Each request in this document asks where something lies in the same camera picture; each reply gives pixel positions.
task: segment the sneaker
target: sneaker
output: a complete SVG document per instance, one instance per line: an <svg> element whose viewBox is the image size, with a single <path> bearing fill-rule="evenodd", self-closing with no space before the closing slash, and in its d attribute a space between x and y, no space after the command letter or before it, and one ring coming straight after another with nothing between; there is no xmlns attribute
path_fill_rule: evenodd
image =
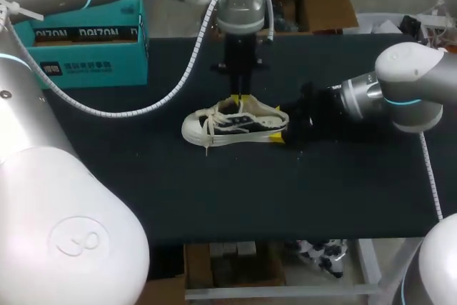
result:
<svg viewBox="0 0 457 305"><path fill-rule="evenodd" d="M232 99L210 109L198 110L184 120L181 132L192 144L225 146L240 142L270 142L270 135L283 131L288 115L246 96L239 105Z"/></svg>

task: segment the cable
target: cable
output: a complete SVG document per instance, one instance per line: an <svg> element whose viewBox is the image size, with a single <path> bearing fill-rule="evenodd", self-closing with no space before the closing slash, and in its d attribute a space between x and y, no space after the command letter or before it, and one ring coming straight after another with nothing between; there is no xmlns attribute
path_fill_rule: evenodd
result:
<svg viewBox="0 0 457 305"><path fill-rule="evenodd" d="M14 26L12 25L11 21L8 19L6 22L6 27L9 31L13 33L13 37L17 44L19 45L19 48L21 49L22 53L25 56L26 62L29 64L29 66L32 68L33 71L35 71L41 80L61 99L66 101L68 104L76 107L77 109L86 112L87 114L91 114L94 116L98 117L104 117L104 118L127 118L127 117L133 117L133 116L138 116L141 114L147 114L148 112L157 110L158 108L162 107L166 103L168 103L172 98L177 95L177 93L181 90L183 85L186 83L187 78L192 72L192 68L194 67L196 57L199 53L200 50L200 45L201 42L203 41L203 37L206 31L206 28L208 27L211 15L217 5L217 2L219 0L211 0L208 9L206 10L206 14L203 20L203 23L201 24L200 32L199 35L197 36L197 40L194 46L194 50L192 51L191 58L189 60L189 63L187 64L186 71L184 72L183 76L175 85L175 87L161 100L157 101L155 104L152 104L150 106L147 106L143 109L138 109L134 111L125 111L125 112L105 112L105 111L100 111L97 109L92 109L84 104L81 104L79 101L71 98L68 94L63 92L55 83L50 80L50 78L41 70L40 66L35 62L34 58L30 55L30 53L27 51L27 48L22 44L21 39L17 35L16 31L14 30ZM273 35L274 35L274 22L273 22L273 4L271 0L266 0L266 4L268 7L268 17L269 17L269 30L268 30L268 40L273 41Z"/></svg>
<svg viewBox="0 0 457 305"><path fill-rule="evenodd" d="M431 193L433 195L433 201L435 202L436 215L438 216L438 220L442 221L443 212L441 212L441 205L440 205L440 199L438 197L438 191L436 189L435 176L433 174L433 169L431 168L431 160L430 160L430 156L428 155L427 141L426 141L426 137L423 134L423 132L421 132L419 134L419 138L421 139L423 159L426 163L428 179L430 181Z"/></svg>

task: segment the white coiled cable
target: white coiled cable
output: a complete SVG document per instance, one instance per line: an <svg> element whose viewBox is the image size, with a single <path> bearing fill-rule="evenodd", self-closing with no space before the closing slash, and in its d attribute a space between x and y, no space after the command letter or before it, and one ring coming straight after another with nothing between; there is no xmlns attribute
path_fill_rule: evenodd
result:
<svg viewBox="0 0 457 305"><path fill-rule="evenodd" d="M133 116L138 116L141 114L147 114L148 112L157 110L158 108L162 107L166 103L168 103L172 98L177 95L177 93L181 90L183 85L186 83L187 78L192 72L192 68L194 67L196 57L199 53L200 50L200 45L201 42L203 41L204 34L206 32L206 29L209 25L209 21L211 18L211 15L216 8L217 2L219 0L211 0L208 9L206 10L206 14L203 20L203 23L201 24L200 32L199 35L197 36L197 40L194 46L194 50L192 51L191 58L189 60L189 63L187 64L186 71L184 72L183 76L181 77L181 80L177 83L177 85L168 93L163 99L157 101L155 104L152 104L150 106L147 106L143 109L138 109L134 111L125 111L125 112L105 112L105 111L100 111L96 109L92 109L91 107L88 107L84 104L81 104L79 101L71 98L68 94L63 92L55 83L50 80L50 78L41 70L40 66L35 62L34 58L30 55L30 53L27 51L27 48L22 44L21 39L18 37L16 31L14 30L14 26L12 25L11 21L7 21L6 27L7 29L13 33L13 36L19 45L19 48L22 50L22 53L25 56L26 63L29 64L31 69L35 71L41 80L55 93L57 94L61 99L69 103L70 105L76 107L77 109L86 112L87 114L91 114L94 116L98 117L105 117L105 118L126 118L126 117L133 117ZM273 27L273 4L271 3L271 0L266 0L266 5L268 8L268 18L269 18L269 30L268 30L268 40L273 41L273 35L274 35L274 27Z"/></svg>

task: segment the black cloth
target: black cloth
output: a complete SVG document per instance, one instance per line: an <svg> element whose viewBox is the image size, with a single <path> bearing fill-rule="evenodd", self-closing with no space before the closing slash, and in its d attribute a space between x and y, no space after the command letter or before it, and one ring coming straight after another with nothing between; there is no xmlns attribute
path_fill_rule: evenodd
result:
<svg viewBox="0 0 457 305"><path fill-rule="evenodd" d="M407 40L278 37L260 49L270 69L253 77L253 94L270 105L293 101L306 81L325 87L372 71L384 49ZM193 45L151 40L148 86L69 94L105 111L147 106L176 84ZM92 117L46 92L81 160L138 216L152 244L421 236L437 223L419 139L390 125L361 143L320 141L302 150L234 144L210 148L206 157L203 147L184 141L184 118L229 96L228 77L209 71L222 57L222 44L205 41L179 95L135 119ZM437 177L446 180L438 180L450 200L446 213L457 206L449 149L457 146L451 131L444 135L447 143L431 150L438 160L445 155L446 172Z"/></svg>

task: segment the white rubber sole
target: white rubber sole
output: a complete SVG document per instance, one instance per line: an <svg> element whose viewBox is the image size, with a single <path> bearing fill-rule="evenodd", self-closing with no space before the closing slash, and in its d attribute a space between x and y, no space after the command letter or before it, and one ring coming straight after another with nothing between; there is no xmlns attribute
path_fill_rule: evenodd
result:
<svg viewBox="0 0 457 305"><path fill-rule="evenodd" d="M198 120L187 117L181 127L181 133L184 139L196 146L205 146L206 142L211 142L209 146L226 146L227 144L243 143L243 142L256 142L256 143L270 143L270 136L283 131L283 129L251 132L249 134L234 134L234 135L215 135L211 137L203 133Z"/></svg>

